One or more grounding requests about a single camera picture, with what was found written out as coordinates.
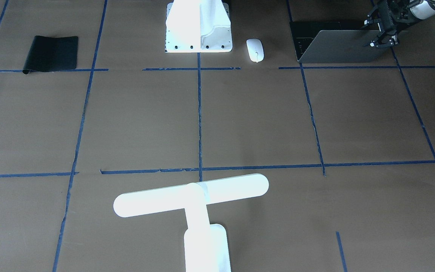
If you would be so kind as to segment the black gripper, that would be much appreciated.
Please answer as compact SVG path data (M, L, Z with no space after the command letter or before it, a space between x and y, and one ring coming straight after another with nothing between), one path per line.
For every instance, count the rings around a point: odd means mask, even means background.
M409 22L409 0L379 0L368 14L361 29L407 29ZM379 33L373 40L366 42L367 48L392 48L398 45L398 35Z

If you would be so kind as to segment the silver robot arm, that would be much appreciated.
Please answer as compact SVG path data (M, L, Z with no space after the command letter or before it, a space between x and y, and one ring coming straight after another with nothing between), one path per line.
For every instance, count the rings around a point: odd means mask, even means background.
M379 0L367 14L363 29L377 24L379 33L365 45L391 48L399 33L435 15L435 0Z

